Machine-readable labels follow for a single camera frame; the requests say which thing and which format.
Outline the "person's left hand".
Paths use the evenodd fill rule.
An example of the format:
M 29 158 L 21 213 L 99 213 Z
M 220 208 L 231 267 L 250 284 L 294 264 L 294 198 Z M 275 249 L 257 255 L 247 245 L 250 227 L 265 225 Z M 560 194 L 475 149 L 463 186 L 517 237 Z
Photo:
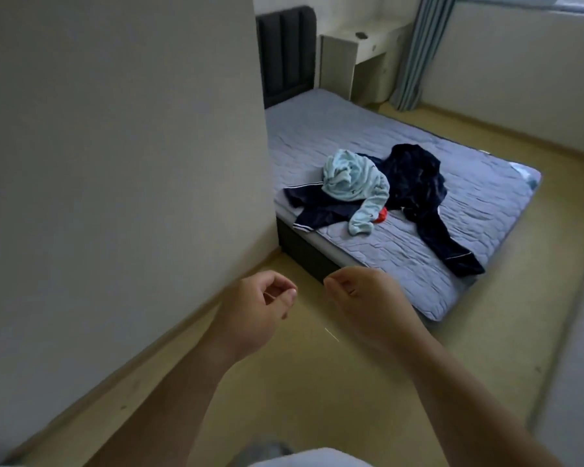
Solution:
M 294 282 L 272 270 L 247 276 L 227 290 L 204 340 L 231 362 L 261 349 L 274 336 L 283 319 L 266 308 L 264 293 L 295 291 Z

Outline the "dark grey padded headboard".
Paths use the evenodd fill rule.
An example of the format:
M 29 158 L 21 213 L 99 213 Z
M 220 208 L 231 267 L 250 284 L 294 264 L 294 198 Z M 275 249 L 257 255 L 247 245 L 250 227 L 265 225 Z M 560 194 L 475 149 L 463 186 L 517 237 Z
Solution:
M 317 16 L 296 6 L 255 18 L 263 104 L 269 109 L 314 88 Z

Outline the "white mattress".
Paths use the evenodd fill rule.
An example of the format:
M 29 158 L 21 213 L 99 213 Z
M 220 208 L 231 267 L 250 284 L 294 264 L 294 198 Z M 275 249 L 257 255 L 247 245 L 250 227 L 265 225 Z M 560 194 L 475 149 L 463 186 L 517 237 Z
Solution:
M 518 163 L 509 162 L 510 166 L 522 177 L 532 191 L 536 191 L 541 183 L 542 174 L 535 168 Z

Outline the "light blue garment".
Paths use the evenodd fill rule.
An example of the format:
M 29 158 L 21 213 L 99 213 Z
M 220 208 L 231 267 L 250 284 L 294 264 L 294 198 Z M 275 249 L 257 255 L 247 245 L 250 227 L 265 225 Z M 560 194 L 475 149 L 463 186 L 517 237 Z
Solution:
M 390 184 L 368 157 L 339 149 L 322 168 L 322 191 L 340 202 L 361 201 L 348 223 L 350 235 L 355 236 L 373 232 L 374 221 L 389 200 Z

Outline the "blue-grey curtain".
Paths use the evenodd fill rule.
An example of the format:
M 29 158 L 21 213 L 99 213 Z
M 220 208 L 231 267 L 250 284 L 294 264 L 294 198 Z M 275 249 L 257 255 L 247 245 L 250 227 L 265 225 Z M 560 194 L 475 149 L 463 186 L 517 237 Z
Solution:
M 397 111 L 410 111 L 421 99 L 422 81 L 444 36 L 458 0 L 420 0 L 412 33 L 398 67 L 390 104 Z

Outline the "navy trousers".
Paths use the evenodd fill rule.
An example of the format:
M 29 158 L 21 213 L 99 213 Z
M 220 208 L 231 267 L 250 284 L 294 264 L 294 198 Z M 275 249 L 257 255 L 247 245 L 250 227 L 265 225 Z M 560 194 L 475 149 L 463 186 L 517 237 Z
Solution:
M 441 162 L 414 144 L 396 144 L 384 159 L 371 158 L 388 179 L 388 211 L 401 211 L 423 243 L 458 278 L 484 274 L 474 253 L 452 239 L 438 208 L 447 196 Z

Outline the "grey quilted mattress pad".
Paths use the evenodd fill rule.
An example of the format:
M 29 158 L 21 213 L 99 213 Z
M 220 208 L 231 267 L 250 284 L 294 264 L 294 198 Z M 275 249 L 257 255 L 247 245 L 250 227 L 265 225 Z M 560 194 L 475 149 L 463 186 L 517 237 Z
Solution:
M 441 162 L 447 196 L 440 218 L 452 238 L 487 266 L 534 193 L 509 162 L 423 129 L 401 123 L 314 89 L 265 109 L 274 173 L 277 217 L 339 266 L 379 268 L 395 278 L 425 324 L 441 323 L 477 276 L 454 276 L 423 243 L 401 211 L 370 235 L 350 236 L 342 223 L 306 233 L 293 227 L 301 209 L 283 195 L 285 186 L 317 179 L 319 166 L 338 148 L 384 159 L 396 144 L 414 144 Z

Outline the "dark bed frame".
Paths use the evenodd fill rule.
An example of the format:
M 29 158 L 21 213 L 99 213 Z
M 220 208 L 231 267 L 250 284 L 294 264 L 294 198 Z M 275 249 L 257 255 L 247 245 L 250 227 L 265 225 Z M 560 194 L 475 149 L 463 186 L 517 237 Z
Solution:
M 276 225 L 281 250 L 315 280 L 323 282 L 328 275 L 341 268 L 282 219 L 277 217 Z

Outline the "white bedside desk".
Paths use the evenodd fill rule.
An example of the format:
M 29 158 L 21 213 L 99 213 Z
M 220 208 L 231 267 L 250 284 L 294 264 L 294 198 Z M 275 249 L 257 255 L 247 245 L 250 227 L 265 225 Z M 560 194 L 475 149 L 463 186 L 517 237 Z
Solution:
M 375 18 L 321 35 L 319 87 L 359 106 L 387 101 L 412 28 L 410 20 Z

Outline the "person's right forearm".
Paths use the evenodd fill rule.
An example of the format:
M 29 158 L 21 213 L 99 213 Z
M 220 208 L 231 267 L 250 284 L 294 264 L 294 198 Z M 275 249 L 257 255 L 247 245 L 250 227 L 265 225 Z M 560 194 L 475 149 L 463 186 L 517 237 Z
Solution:
M 397 341 L 450 467 L 563 467 L 437 340 Z

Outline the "person's right hand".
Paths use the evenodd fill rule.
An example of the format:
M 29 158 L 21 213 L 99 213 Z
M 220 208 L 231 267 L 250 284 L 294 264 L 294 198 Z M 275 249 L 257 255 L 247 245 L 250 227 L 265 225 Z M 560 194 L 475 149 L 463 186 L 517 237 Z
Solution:
M 324 288 L 353 287 L 361 306 L 361 330 L 355 332 L 370 345 L 393 355 L 403 355 L 428 339 L 399 283 L 379 269 L 341 268 L 324 279 Z

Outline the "person's left forearm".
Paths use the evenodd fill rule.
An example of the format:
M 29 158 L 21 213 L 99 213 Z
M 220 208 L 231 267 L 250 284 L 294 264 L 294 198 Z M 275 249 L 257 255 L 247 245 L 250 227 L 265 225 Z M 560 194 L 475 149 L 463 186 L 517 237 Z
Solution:
M 242 358 L 230 339 L 203 337 L 85 467 L 186 467 L 218 385 Z

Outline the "navy jacket with white stripes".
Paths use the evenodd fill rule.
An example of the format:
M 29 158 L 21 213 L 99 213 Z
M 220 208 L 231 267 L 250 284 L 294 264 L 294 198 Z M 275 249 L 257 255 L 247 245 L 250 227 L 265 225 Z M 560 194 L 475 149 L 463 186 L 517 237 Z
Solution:
M 293 208 L 303 209 L 293 227 L 307 233 L 339 222 L 349 223 L 361 205 L 361 201 L 340 202 L 325 194 L 322 191 L 322 178 L 319 182 L 284 188 L 283 194 Z

